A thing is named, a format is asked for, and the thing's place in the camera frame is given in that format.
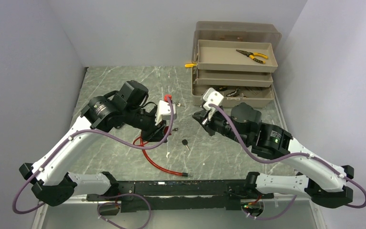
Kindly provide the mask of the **red cable lock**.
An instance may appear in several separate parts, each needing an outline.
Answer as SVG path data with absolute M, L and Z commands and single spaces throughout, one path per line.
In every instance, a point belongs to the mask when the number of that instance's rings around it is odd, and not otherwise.
M 148 141 L 144 141 L 142 139 L 141 136 L 135 138 L 132 142 L 133 145 L 135 146 L 147 146 L 149 144 Z M 182 172 L 182 171 L 176 171 L 176 170 L 172 170 L 172 169 L 168 169 L 165 166 L 162 166 L 161 164 L 158 163 L 157 160 L 153 159 L 152 154 L 148 153 L 149 150 L 144 150 L 142 149 L 142 154 L 145 157 L 145 159 L 147 160 L 148 163 L 150 163 L 154 168 L 158 169 L 159 171 L 162 171 L 163 173 L 175 176 L 175 177 L 184 177 L 187 178 L 190 176 L 189 173 L 187 172 Z

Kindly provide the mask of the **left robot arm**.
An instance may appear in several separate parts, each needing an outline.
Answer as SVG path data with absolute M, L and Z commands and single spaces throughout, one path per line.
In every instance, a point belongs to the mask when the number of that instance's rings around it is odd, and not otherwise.
M 96 194 L 114 199 L 119 184 L 109 172 L 96 175 L 76 174 L 70 166 L 99 137 L 110 137 L 110 131 L 123 125 L 137 128 L 144 141 L 156 148 L 167 141 L 176 108 L 166 95 L 151 110 L 149 91 L 143 84 L 130 80 L 121 89 L 92 98 L 67 134 L 45 156 L 34 163 L 24 163 L 20 173 L 31 184 L 35 197 L 49 206 L 58 206 L 72 196 Z

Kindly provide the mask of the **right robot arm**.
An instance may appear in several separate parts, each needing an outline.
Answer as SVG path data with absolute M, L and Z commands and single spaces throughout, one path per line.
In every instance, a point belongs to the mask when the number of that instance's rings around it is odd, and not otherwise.
M 235 106 L 230 114 L 222 107 L 203 109 L 192 115 L 209 134 L 220 134 L 237 143 L 255 161 L 281 162 L 296 169 L 292 176 L 273 176 L 249 172 L 244 193 L 249 198 L 280 193 L 303 196 L 325 208 L 350 207 L 353 190 L 351 166 L 337 166 L 306 149 L 281 127 L 262 122 L 261 113 L 246 103 Z

